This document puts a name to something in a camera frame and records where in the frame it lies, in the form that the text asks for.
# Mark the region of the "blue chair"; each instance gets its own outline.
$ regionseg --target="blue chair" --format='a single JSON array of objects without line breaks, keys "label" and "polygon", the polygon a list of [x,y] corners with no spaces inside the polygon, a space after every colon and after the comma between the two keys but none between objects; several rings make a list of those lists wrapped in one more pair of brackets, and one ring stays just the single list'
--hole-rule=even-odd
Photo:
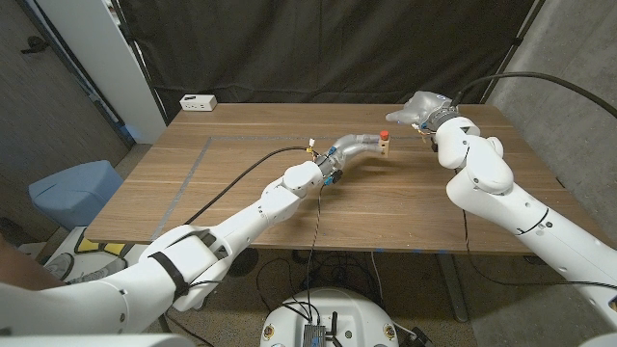
[{"label": "blue chair", "polygon": [[88,226],[122,185],[107,160],[77,165],[28,187],[32,204],[67,230]]}]

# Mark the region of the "gray wall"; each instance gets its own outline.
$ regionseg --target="gray wall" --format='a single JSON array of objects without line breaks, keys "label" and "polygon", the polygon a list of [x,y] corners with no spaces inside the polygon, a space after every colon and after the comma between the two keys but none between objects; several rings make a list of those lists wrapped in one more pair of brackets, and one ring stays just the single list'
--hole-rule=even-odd
[{"label": "gray wall", "polygon": [[[548,0],[507,70],[553,74],[617,106],[616,36],[614,0]],[[488,103],[617,243],[617,120],[582,96],[528,78],[501,80]]]}]

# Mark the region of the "white wall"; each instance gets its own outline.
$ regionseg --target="white wall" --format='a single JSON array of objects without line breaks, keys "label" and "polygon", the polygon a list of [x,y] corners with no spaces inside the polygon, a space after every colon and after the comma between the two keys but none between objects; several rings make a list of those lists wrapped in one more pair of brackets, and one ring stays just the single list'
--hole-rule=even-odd
[{"label": "white wall", "polygon": [[37,0],[138,144],[165,130],[130,47],[102,1]]}]

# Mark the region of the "black strap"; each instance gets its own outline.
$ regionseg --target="black strap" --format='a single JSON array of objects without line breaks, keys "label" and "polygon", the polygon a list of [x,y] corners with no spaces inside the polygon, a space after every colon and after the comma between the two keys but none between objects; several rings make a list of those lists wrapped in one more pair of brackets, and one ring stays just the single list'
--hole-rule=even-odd
[{"label": "black strap", "polygon": [[172,278],[175,284],[175,293],[174,293],[174,301],[177,298],[188,294],[190,285],[186,281],[184,281],[184,277],[182,273],[175,267],[174,263],[164,254],[157,252],[151,256],[154,260],[158,261],[159,264],[167,271],[167,274]]}]

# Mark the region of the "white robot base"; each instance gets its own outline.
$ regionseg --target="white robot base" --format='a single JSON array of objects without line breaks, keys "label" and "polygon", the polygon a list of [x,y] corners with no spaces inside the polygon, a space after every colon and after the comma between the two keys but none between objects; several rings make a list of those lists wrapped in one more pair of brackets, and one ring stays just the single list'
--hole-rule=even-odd
[{"label": "white robot base", "polygon": [[[295,298],[298,302],[307,302],[307,292],[299,293]],[[286,300],[284,304],[305,314],[304,309],[293,298]],[[313,307],[312,326],[305,327],[309,322],[293,310],[279,307],[266,318],[259,345],[398,346],[396,330],[388,314],[360,294],[342,288],[314,288],[310,290],[310,304]],[[338,344],[332,339],[332,330],[335,330],[334,337]]]}]

